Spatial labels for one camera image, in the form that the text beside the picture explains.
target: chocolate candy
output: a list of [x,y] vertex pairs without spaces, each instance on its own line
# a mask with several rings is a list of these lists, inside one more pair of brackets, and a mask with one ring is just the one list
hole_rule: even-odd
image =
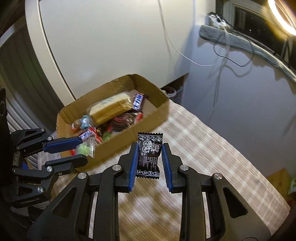
[[157,159],[163,144],[162,133],[138,133],[139,162],[136,177],[159,179]]
[[113,118],[108,126],[108,130],[111,131],[122,131],[128,128],[132,124],[138,123],[142,119],[143,113],[140,111],[130,111],[123,113]]
[[98,143],[102,143],[102,138],[96,132],[96,128],[89,127],[86,132],[82,133],[79,137],[83,142],[87,141],[90,137],[94,137]]
[[146,98],[144,94],[136,94],[135,99],[133,101],[133,109],[136,111],[142,111],[143,103]]
[[74,122],[73,122],[73,126],[74,126],[74,128],[76,128],[76,129],[80,129],[80,126],[81,126],[81,120],[75,120]]

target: white wall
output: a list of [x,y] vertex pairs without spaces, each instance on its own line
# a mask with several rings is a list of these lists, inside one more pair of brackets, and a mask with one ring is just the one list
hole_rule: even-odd
[[209,12],[216,12],[216,0],[193,0],[195,8],[195,24],[205,24]]
[[[191,57],[193,0],[161,3],[172,43]],[[126,74],[163,87],[189,71],[189,62],[165,41],[157,0],[42,0],[40,13],[75,98]]]
[[[199,28],[194,28],[193,60],[199,64],[221,61],[213,44],[199,37]],[[229,57],[243,65],[251,54],[232,49]],[[191,66],[183,106],[263,175],[286,167],[296,176],[296,83],[258,56],[244,68],[230,61],[221,71],[219,67]],[[215,93],[218,101],[213,107]]]

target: ceiling light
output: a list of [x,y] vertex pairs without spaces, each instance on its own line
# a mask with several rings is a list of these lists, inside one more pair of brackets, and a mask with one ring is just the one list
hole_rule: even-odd
[[294,26],[292,26],[291,24],[287,23],[283,17],[281,16],[281,14],[278,11],[278,8],[276,7],[277,3],[275,2],[275,0],[268,0],[268,5],[273,13],[273,15],[276,17],[276,19],[279,21],[279,23],[282,25],[282,27],[290,34],[295,35],[296,36],[296,29],[294,28]]

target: wooden surface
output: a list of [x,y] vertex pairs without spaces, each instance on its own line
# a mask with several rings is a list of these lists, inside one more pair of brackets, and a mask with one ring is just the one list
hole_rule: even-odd
[[287,198],[291,177],[285,168],[268,176],[267,180],[277,189],[277,191],[283,196],[283,198]]

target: cardboard box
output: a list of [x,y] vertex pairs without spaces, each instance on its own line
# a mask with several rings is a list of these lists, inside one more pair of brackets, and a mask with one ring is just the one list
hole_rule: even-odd
[[[138,132],[153,131],[153,129],[167,119],[169,110],[168,97],[142,76],[130,74],[106,83],[64,107],[57,116],[58,138],[74,136],[71,131],[72,123],[87,114],[86,110],[90,105],[123,91],[131,93],[140,92],[148,95],[148,99],[145,100],[143,106],[143,119],[139,123],[111,137],[109,141],[97,146],[95,157],[88,157],[88,164],[78,168],[79,171],[84,171],[106,160],[115,152],[130,146],[132,142],[137,141]],[[67,157],[70,156],[70,153],[69,151],[62,152],[61,156]]]

